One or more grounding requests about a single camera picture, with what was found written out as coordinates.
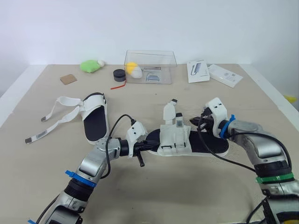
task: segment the yellow object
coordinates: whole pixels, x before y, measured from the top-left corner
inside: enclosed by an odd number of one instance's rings
[[[129,62],[126,64],[126,72],[131,75],[133,70],[138,66],[135,62]]]
[[[299,220],[284,221],[284,224],[299,224]]]
[[[284,97],[285,97],[291,104],[297,101],[297,98],[296,98],[296,97],[291,97],[291,96],[286,96],[286,95],[284,95]]]

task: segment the table surface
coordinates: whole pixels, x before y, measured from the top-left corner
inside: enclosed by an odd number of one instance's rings
[[[36,220],[48,203],[69,181],[65,170],[75,171],[92,150],[84,136],[80,116],[60,125],[46,137],[26,145],[25,138],[45,130],[71,108],[58,106],[53,117],[41,122],[57,97],[85,98],[103,92],[108,104],[111,127],[124,114],[142,122],[148,132],[160,127],[163,107],[172,98],[184,121],[201,113],[206,102],[219,97],[237,119],[259,123],[288,148],[293,172],[299,175],[299,133],[277,106],[237,64],[221,64],[243,80],[230,88],[215,80],[188,83],[186,65],[173,72],[173,84],[127,84],[118,86],[114,69],[106,65],[93,74],[78,65],[48,65],[0,128],[2,170],[1,223]],[[77,81],[63,85],[61,76],[73,74]],[[114,137],[125,137],[129,121],[122,121]],[[263,198],[256,175],[214,157],[159,157],[142,153],[145,167],[136,158],[112,161],[110,176],[101,180],[82,214],[85,224],[176,224],[229,223],[245,220]],[[250,165],[245,151],[234,143],[226,156]],[[263,218],[259,211],[253,219]]]

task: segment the black roll of tape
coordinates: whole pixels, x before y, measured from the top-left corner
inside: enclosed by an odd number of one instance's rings
[[[123,82],[126,80],[126,74],[124,69],[117,69],[113,71],[113,77],[116,82]]]

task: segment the black shoe insole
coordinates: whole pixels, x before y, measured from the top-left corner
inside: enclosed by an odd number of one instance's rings
[[[93,95],[102,95],[99,92],[95,92],[87,96],[84,100]],[[86,138],[89,141],[97,141],[106,135],[106,118],[105,108],[100,106],[99,108],[92,111],[83,121]]]
[[[201,133],[206,145],[216,154],[224,153],[228,150],[228,141],[219,139],[208,133]],[[146,137],[146,140],[160,141],[160,129],[154,130]],[[190,131],[189,141],[193,153],[209,153],[199,139],[198,132]],[[159,146],[152,149],[156,152]]]

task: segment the blue cable tie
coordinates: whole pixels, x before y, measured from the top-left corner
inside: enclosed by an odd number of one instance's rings
[[[233,120],[235,120],[235,115],[234,115],[234,114],[232,114],[232,116],[230,117],[229,121],[226,122],[226,124],[225,124],[225,125],[223,126],[223,128],[221,129],[221,132],[220,132],[220,135],[219,135],[220,138],[225,139],[225,137],[224,137],[224,133],[226,132],[226,130],[227,130],[229,124],[230,124]]]
[[[35,222],[33,222],[31,219],[28,220],[27,222],[29,222],[30,224],[36,224]]]
[[[78,181],[80,181],[80,182],[82,182],[82,183],[84,183],[84,184],[86,184],[86,185],[88,185],[88,186],[91,186],[91,187],[93,187],[93,188],[94,188],[95,186],[97,186],[96,183],[91,182],[91,181],[89,181],[89,180],[87,180],[87,179],[85,179],[85,178],[79,176],[78,174],[76,174],[76,173],[74,173],[74,172],[71,172],[71,171],[69,171],[69,170],[66,170],[65,173],[66,173],[69,177],[75,178],[76,180],[78,180]]]

